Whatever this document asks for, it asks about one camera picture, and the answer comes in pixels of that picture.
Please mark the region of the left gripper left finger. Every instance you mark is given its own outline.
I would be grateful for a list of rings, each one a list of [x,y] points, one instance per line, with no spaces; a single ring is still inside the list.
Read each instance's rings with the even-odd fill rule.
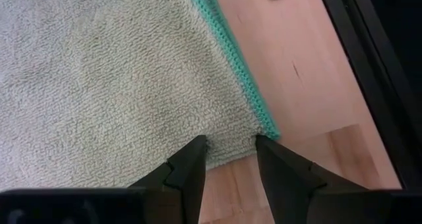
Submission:
[[[197,224],[207,139],[199,135],[127,188],[0,192],[0,224]]]

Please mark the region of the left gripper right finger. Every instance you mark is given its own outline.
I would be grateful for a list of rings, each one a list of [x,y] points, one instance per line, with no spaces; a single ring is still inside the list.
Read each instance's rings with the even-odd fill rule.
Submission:
[[[369,190],[266,136],[255,145],[275,224],[422,224],[422,190]]]

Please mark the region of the green microfiber towel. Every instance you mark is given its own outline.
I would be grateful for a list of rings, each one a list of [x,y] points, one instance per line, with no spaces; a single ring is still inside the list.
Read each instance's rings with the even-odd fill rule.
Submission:
[[[0,190],[129,186],[280,132],[216,0],[0,0]]]

